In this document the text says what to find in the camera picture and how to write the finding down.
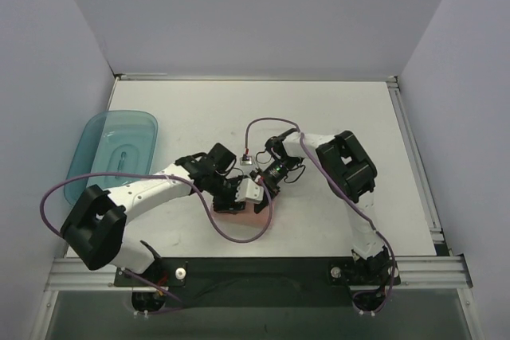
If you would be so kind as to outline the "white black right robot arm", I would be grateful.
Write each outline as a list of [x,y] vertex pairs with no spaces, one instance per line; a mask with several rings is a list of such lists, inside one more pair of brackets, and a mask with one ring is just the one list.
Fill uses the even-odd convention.
[[353,284],[394,281],[398,276],[394,252],[377,228],[375,216],[375,164],[350,131],[338,135],[306,135],[296,128],[268,139],[265,151],[272,161],[265,169],[256,168],[249,176],[262,181],[271,197],[279,184],[309,159],[325,177],[331,191],[347,209],[351,226],[353,260],[342,274]]

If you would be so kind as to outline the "pink terry towel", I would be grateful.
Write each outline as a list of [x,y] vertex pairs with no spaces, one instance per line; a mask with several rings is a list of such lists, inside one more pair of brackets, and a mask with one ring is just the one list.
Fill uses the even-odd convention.
[[269,217],[269,207],[266,206],[259,213],[254,212],[254,204],[248,203],[245,209],[237,212],[216,212],[214,204],[210,204],[210,209],[214,220],[218,223],[221,229],[233,232],[235,229],[247,229],[253,231],[254,229],[262,229]]

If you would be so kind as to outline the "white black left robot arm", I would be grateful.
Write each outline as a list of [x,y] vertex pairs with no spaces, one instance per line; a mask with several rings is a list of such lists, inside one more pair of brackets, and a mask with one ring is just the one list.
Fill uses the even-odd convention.
[[193,193],[208,193],[228,210],[244,208],[248,179],[226,175],[235,160],[234,153],[217,143],[205,154],[181,157],[130,184],[106,190],[89,186],[66,218],[61,235],[89,270],[108,264],[126,268],[142,285],[150,286],[161,276],[159,257],[146,241],[131,238],[127,226],[150,210]]

